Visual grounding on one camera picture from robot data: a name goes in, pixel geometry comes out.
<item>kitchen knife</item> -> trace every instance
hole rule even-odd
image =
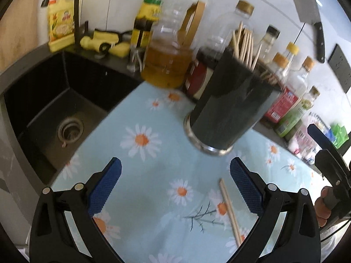
[[[315,0],[294,0],[299,19],[303,23],[313,25],[317,31],[317,60],[320,63],[325,61],[324,33],[321,22],[321,15]]]

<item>drain strainer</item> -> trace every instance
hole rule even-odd
[[[74,117],[64,119],[57,129],[57,137],[62,142],[62,147],[76,142],[83,134],[83,122]]]

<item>black sink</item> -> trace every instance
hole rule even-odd
[[[5,92],[13,131],[45,185],[55,180],[84,139],[139,84],[80,55],[59,52]]]

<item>faucet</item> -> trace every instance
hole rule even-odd
[[[43,0],[41,7],[47,7],[49,0]],[[74,0],[74,41],[76,45],[79,45],[79,0]]]

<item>tablecloth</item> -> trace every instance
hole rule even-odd
[[[296,192],[306,188],[313,201],[328,185],[321,176],[269,139],[247,131],[226,156],[197,150],[183,131],[194,104],[177,90],[144,82],[100,123],[52,185],[71,189],[101,171],[112,157],[122,175],[94,220],[128,263],[220,263],[236,242],[218,181],[223,178],[244,239],[257,216],[250,213],[229,173],[239,156],[266,183]],[[88,254],[70,213],[68,224],[78,248]],[[263,254],[270,252],[283,224],[282,213]]]

